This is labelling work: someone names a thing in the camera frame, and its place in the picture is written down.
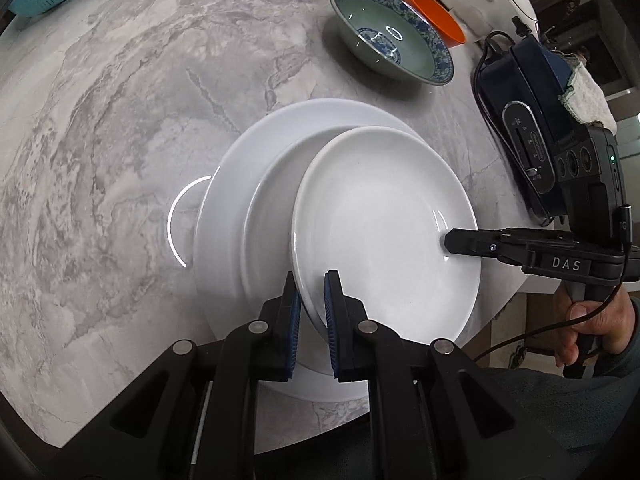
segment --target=black handheld device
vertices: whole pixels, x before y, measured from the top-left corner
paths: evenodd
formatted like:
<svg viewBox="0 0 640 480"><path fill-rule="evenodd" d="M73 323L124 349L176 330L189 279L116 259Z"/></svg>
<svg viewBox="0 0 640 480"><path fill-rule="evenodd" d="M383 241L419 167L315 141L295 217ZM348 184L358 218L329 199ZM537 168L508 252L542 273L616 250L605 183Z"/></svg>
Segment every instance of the black handheld device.
<svg viewBox="0 0 640 480"><path fill-rule="evenodd" d="M571 232L506 229L453 229L445 247L456 254L498 258L527 274L565 280L572 300L604 302L622 281L640 279L640 254L631 247L631 208L618 147L602 127L581 125L550 147L558 184L568 211ZM578 336L577 362L564 368L565 377L593 374L600 338Z"/></svg>

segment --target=marble surface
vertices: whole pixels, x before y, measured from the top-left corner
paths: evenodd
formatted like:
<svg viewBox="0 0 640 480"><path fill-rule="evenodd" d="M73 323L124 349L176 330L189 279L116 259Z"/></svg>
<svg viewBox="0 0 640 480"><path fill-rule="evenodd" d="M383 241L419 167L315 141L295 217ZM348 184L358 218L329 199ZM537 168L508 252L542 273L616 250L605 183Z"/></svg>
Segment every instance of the marble surface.
<svg viewBox="0 0 640 480"><path fill-rule="evenodd" d="M69 0L0 36L0 388L61 446L179 338L212 332L167 213L236 138L284 105L361 100L395 114L460 178L482 228L531 226L472 99L473 45L441 88L370 72L328 0ZM205 184L178 204L190 260ZM524 281L484 262L465 342ZM332 428L366 399L319 404L261 389L257 450Z"/></svg>

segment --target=finger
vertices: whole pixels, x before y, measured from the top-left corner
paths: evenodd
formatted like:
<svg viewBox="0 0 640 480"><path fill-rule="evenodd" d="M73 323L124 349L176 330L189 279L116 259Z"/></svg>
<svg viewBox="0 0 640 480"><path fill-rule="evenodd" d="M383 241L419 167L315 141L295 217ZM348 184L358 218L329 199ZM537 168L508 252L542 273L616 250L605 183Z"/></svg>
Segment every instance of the finger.
<svg viewBox="0 0 640 480"><path fill-rule="evenodd" d="M578 360L578 347L576 345L563 348L558 352L558 360L563 365L572 365Z"/></svg>
<svg viewBox="0 0 640 480"><path fill-rule="evenodd" d="M570 327L559 328L556 333L558 334L558 343L562 347L575 345L575 342L578 341L578 333Z"/></svg>
<svg viewBox="0 0 640 480"><path fill-rule="evenodd" d="M594 301L585 303L576 303L571 307L568 317L569 319L578 319L579 317L586 316L589 312L592 312L600 306L599 303ZM605 335L615 328L615 320L612 319L610 310L603 310L597 316L588 319L585 322L575 324L571 326L574 332L581 334L593 334L593 335Z"/></svg>
<svg viewBox="0 0 640 480"><path fill-rule="evenodd" d="M566 320L566 313L571 308L572 303L573 301L571 299L571 296L569 296L566 285L564 284L564 282L560 282L558 289L554 293L554 318L558 321Z"/></svg>

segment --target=white towel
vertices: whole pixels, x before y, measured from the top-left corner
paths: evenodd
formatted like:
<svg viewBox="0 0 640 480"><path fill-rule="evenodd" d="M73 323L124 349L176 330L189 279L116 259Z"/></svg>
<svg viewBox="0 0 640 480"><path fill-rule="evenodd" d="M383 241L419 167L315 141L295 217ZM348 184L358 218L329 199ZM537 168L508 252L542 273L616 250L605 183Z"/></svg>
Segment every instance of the white towel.
<svg viewBox="0 0 640 480"><path fill-rule="evenodd" d="M577 57L567 57L566 60L574 71L566 92L560 98L562 104L579 123L600 123L615 135L618 125L609 110L604 92Z"/></svg>

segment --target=white plate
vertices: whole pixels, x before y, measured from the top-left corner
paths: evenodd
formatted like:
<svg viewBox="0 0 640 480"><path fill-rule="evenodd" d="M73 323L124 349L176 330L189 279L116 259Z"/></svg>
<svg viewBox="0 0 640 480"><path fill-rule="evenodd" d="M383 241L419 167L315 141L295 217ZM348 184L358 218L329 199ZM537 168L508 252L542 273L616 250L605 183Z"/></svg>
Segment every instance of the white plate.
<svg viewBox="0 0 640 480"><path fill-rule="evenodd" d="M371 105L344 99L313 99L281 108L255 123L220 161L200 205L193 248L200 303L218 338L257 315L242 289L240 240L249 204L264 172L292 142L329 128L343 126L347 130L355 124L381 124L412 132L393 115ZM294 379L279 384L278 390L317 402L339 402L367 395L365 383L340 384L331 376L318 374L315 398L309 399L306 396L309 374L294 373Z"/></svg>
<svg viewBox="0 0 640 480"><path fill-rule="evenodd" d="M324 274L405 339L455 340L473 309L480 258L449 254L451 228L477 229L462 185L426 143L376 126L331 140L300 183L291 228L296 284L326 333Z"/></svg>
<svg viewBox="0 0 640 480"><path fill-rule="evenodd" d="M330 128L288 146L255 190L240 249L242 287L252 312L259 312L265 299L282 293L287 272L293 268L289 239L298 186L318 152L345 130L350 128ZM420 139L415 132L412 135ZM298 363L316 372L334 374L329 347L304 313L300 318Z"/></svg>

